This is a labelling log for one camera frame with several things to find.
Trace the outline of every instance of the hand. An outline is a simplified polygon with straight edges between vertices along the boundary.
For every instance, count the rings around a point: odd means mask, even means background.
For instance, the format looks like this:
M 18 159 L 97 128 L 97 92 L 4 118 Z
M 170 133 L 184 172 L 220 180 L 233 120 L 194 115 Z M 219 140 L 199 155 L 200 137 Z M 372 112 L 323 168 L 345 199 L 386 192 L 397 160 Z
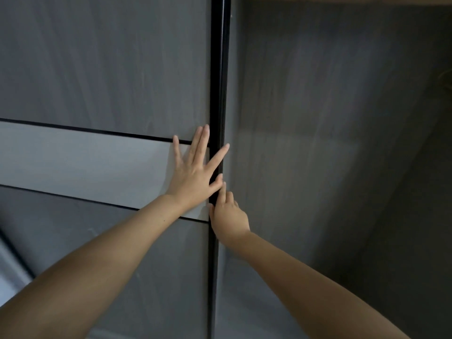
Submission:
M 251 233 L 248 216 L 239 208 L 237 201 L 234 201 L 234 194 L 226 192 L 226 182 L 223 182 L 218 193 L 215 207 L 209 206 L 212 229 L 222 244 L 231 248 L 240 239 Z
M 173 137 L 176 169 L 166 194 L 172 195 L 178 204 L 182 206 L 184 212 L 208 199 L 223 184 L 223 174 L 219 174 L 212 184 L 209 185 L 209 182 L 214 170 L 228 152 L 229 144 L 224 145 L 204 165 L 204 156 L 206 155 L 209 135 L 209 125 L 196 129 L 186 161 L 182 159 L 180 154 L 178 137 Z

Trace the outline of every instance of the black horizontal trim strip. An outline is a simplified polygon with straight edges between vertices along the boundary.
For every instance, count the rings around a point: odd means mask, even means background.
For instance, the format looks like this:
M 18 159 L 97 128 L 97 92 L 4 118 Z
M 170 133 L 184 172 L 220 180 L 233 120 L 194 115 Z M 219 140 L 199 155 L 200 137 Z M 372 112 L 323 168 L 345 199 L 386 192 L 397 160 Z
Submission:
M 72 200 L 77 200 L 77 201 L 84 201 L 84 202 L 90 202 L 90 203 L 96 203 L 98 205 L 105 205 L 105 206 L 113 206 L 116 208 L 122 208 L 122 209 L 128 209 L 128 210 L 140 210 L 139 208 L 133 208 L 133 207 L 127 207 L 127 206 L 120 206 L 120 205 L 115 205 L 113 203 L 107 203 L 107 202 L 101 202 L 101 201 L 94 201 L 94 200 L 88 200 L 88 199 L 84 199 L 84 198 L 76 198 L 74 196 L 67 196 L 67 195 L 60 195 L 60 194 L 54 194 L 54 193 L 48 193 L 48 192 L 42 192 L 39 190 L 34 190 L 34 189 L 27 189 L 27 188 L 21 188 L 21 187 L 14 187 L 14 186 L 10 186 L 10 185 L 5 185 L 5 184 L 0 184 L 0 187 L 5 187 L 5 188 L 11 188 L 11 189 L 17 189 L 17 190 L 25 190 L 27 192 L 33 192 L 33 193 L 38 193 L 38 194 L 44 194 L 44 195 L 51 195 L 51 196 L 58 196 L 60 198 L 68 198 L 68 199 L 72 199 Z M 192 218 L 188 218 L 185 216 L 180 216 L 179 219 L 183 219 L 183 220 L 189 220 L 189 221 L 193 221 L 193 222 L 201 222 L 203 224 L 208 224 L 208 221 L 205 220 L 199 220 L 199 219 L 192 219 Z
M 152 141 L 164 141 L 164 142 L 167 142 L 167 143 L 173 142 L 172 138 L 145 136 L 143 134 L 115 132 L 115 131 L 110 131 L 110 130 L 93 130 L 91 128 L 65 126 L 65 125 L 55 125 L 55 124 L 46 124 L 46 123 L 43 123 L 43 122 L 26 121 L 26 120 L 13 120 L 13 119 L 5 119 L 5 118 L 0 118 L 0 121 L 2 121 L 2 122 L 11 122 L 11 123 L 14 123 L 14 124 L 22 124 L 22 125 L 32 125 L 32 126 L 40 126 L 40 127 L 58 128 L 60 130 L 76 130 L 76 131 L 79 131 L 79 132 L 107 134 L 107 135 L 110 135 L 110 136 L 121 136 L 121 137 L 128 137 L 128 138 L 146 139 L 146 140 L 152 140 Z M 185 145 L 191 145 L 192 144 L 191 141 L 189 141 L 189 140 L 182 140 L 182 139 L 179 139 L 179 143 L 185 144 Z
M 20 253 L 16 250 L 13 243 L 9 240 L 9 238 L 6 236 L 6 234 L 0 229 L 0 239 L 4 242 L 8 250 L 11 252 L 11 254 L 16 258 L 16 260 L 19 262 L 19 264 L 22 266 L 22 268 L 27 272 L 27 274 L 30 276 L 31 279 L 36 278 L 36 274 L 31 270 L 31 268 L 28 266 L 28 264 L 25 262 L 25 260 L 22 258 Z

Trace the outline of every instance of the finger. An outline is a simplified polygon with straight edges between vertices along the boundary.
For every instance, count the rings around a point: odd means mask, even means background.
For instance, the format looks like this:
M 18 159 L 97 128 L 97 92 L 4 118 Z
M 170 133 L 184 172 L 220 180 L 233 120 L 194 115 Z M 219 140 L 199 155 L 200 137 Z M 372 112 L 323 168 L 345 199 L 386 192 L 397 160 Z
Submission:
M 212 157 L 209 163 L 206 164 L 206 169 L 209 173 L 213 174 L 215 169 L 220 165 L 224 156 L 229 150 L 229 144 L 224 145 L 221 149 L 218 150 L 217 153 Z
M 178 166 L 182 162 L 182 157 L 180 155 L 179 138 L 177 136 L 173 136 L 173 150 L 174 160 L 176 162 L 176 166 Z
M 226 182 L 223 182 L 223 185 L 218 193 L 217 204 L 222 204 L 226 202 Z
M 220 190 L 220 188 L 222 186 L 223 186 L 223 174 L 219 174 L 217 176 L 217 178 L 215 179 L 215 181 L 213 181 L 209 185 L 210 195 L 212 195 L 214 192 L 217 192 L 218 190 Z
M 234 203 L 234 194 L 232 192 L 226 193 L 226 203 Z
M 194 164 L 202 165 L 202 163 L 204 162 L 207 143 L 209 142 L 209 136 L 210 136 L 209 125 L 205 125 L 198 143 L 198 148 L 196 149 L 195 158 L 193 159 Z
M 189 157 L 187 158 L 187 163 L 192 164 L 195 158 L 196 149 L 198 148 L 199 139 L 201 138 L 202 127 L 196 129 L 195 135 L 193 136 L 192 144 L 190 145 Z
M 210 221 L 213 222 L 213 214 L 215 213 L 215 207 L 211 203 L 209 204 L 209 217 Z

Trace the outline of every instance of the forearm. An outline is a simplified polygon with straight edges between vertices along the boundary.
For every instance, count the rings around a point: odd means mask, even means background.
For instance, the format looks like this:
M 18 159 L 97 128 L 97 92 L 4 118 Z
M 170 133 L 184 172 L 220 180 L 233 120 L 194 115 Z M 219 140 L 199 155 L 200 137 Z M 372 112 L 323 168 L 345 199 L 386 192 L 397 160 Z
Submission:
M 0 309 L 1 336 L 84 338 L 182 213 L 173 197 L 161 196 L 64 257 Z
M 351 292 L 252 234 L 231 247 L 274 291 L 313 339 L 408 338 Z

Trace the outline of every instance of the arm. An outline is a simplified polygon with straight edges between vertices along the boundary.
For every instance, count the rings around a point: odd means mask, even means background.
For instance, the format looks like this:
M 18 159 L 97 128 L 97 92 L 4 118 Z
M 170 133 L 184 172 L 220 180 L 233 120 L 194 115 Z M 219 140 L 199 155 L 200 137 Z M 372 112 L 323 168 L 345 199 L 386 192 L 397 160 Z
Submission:
M 85 338 L 126 285 L 152 243 L 222 185 L 210 177 L 229 148 L 203 165 L 209 127 L 199 127 L 187 161 L 173 138 L 176 169 L 165 195 L 50 267 L 0 308 L 5 339 Z
M 351 292 L 252 233 L 225 183 L 210 217 L 218 239 L 257 271 L 310 338 L 408 339 Z

